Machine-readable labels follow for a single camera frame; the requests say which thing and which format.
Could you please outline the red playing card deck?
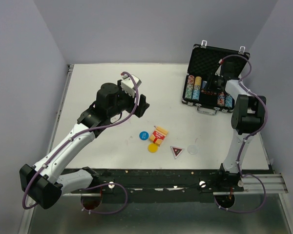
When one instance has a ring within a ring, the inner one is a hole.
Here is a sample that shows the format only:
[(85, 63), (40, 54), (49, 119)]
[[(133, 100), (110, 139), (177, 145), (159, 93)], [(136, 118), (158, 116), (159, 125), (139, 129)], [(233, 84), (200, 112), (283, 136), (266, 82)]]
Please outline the red playing card deck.
[(149, 137), (149, 140), (154, 143), (157, 146), (160, 146), (166, 136), (168, 135), (168, 130), (160, 127), (160, 126), (154, 126), (154, 131)]

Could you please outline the yellow round button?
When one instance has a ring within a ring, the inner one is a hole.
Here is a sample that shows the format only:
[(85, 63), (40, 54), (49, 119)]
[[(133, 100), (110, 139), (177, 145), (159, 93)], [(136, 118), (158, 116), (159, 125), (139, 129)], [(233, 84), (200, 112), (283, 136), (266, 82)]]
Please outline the yellow round button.
[(156, 145), (155, 143), (151, 143), (148, 145), (147, 149), (150, 153), (155, 153), (158, 151), (158, 145)]

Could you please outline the blue poker chip stack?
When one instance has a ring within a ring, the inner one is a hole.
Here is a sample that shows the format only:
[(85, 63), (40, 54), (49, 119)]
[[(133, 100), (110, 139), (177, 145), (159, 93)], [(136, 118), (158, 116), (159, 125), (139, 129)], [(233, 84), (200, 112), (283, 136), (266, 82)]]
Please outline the blue poker chip stack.
[(192, 92), (192, 100), (198, 101), (200, 97), (200, 87), (194, 87)]

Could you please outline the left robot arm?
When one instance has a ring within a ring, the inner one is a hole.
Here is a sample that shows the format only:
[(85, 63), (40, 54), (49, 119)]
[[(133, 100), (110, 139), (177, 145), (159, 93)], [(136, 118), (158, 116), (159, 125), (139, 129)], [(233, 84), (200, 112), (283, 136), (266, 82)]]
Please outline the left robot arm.
[(100, 176), (89, 167), (74, 173), (62, 172), (72, 159), (105, 129), (121, 124), (111, 123), (114, 116), (127, 111), (130, 116), (142, 117), (149, 104), (138, 91), (139, 83), (119, 80), (117, 84), (103, 84), (96, 100), (81, 113), (69, 134), (48, 155), (33, 166), (25, 164), (20, 169), (21, 188), (24, 192), (22, 206), (27, 206), (27, 197), (44, 209), (52, 207), (66, 193), (86, 190), (89, 193), (99, 187)]

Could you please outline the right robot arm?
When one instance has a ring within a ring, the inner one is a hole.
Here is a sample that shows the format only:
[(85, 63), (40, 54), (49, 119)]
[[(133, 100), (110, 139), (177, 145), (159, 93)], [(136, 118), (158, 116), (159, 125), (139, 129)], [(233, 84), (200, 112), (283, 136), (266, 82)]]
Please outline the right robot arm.
[(232, 73), (233, 65), (225, 58), (219, 60), (220, 72), (210, 75), (206, 88), (208, 91), (224, 92), (234, 100), (231, 116), (233, 137), (229, 152), (221, 164), (221, 175), (215, 178), (215, 186), (226, 191), (232, 186), (233, 179), (239, 180), (247, 148), (253, 137), (259, 133), (267, 122), (266, 98), (258, 96), (247, 88), (242, 79)]

